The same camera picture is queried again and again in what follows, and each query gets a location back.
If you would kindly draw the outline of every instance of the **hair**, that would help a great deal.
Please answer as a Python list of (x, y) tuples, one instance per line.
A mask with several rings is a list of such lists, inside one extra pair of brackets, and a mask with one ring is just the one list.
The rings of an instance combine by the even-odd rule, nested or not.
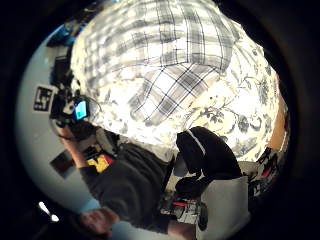
[(82, 237), (91, 240), (104, 240), (108, 239), (106, 234), (97, 234), (93, 232), (90, 228), (84, 225), (80, 220), (80, 214), (71, 214), (69, 216), (69, 221), (73, 229), (80, 234)]

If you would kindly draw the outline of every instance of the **yellow object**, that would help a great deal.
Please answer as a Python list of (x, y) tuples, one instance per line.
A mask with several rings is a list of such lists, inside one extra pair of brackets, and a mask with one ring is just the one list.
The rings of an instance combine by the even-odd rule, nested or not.
[(87, 160), (87, 163), (89, 165), (94, 165), (97, 169), (97, 172), (102, 172), (103, 170), (105, 170), (107, 167), (109, 167), (108, 162), (105, 160), (105, 158), (103, 157), (103, 155), (100, 155), (97, 158), (97, 161), (94, 159), (89, 159)]

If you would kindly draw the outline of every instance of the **red object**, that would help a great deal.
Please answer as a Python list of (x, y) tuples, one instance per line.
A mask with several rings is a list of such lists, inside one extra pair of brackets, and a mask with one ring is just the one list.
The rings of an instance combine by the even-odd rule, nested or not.
[(184, 202), (173, 202), (172, 205), (174, 206), (180, 206), (180, 207), (186, 207), (188, 206), (187, 203), (184, 203)]
[(267, 168), (266, 170), (264, 170), (261, 174), (262, 177), (267, 177), (269, 176), (269, 174), (271, 173), (272, 167)]

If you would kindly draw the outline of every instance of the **light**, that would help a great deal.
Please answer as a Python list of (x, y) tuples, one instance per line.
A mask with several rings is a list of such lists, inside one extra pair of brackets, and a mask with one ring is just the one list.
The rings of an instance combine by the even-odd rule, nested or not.
[(39, 202), (39, 207), (41, 208), (42, 211), (44, 211), (46, 214), (50, 215), (50, 212), (46, 205), (43, 202)]
[(59, 222), (59, 218), (58, 218), (58, 216), (57, 215), (51, 215), (51, 221), (52, 222)]
[(52, 222), (59, 222), (58, 216), (55, 214), (51, 214), (48, 208), (46, 207), (46, 205), (44, 204), (44, 202), (39, 202), (38, 206), (42, 211), (44, 211), (50, 217), (50, 220)]

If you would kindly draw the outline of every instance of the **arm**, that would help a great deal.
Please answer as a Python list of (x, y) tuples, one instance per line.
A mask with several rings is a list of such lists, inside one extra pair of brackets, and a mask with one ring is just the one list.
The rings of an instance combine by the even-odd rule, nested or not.
[[(73, 133), (71, 132), (68, 126), (64, 128), (57, 128), (59, 135), (66, 138), (74, 138)], [(73, 158), (75, 165), (77, 168), (88, 167), (89, 164), (85, 160), (82, 152), (78, 149), (78, 143), (72, 140), (67, 140), (64, 138), (60, 138), (60, 141), (64, 145), (64, 147), (69, 151), (71, 157)]]
[(196, 226), (194, 224), (170, 220), (168, 226), (168, 235), (184, 240), (195, 240)]

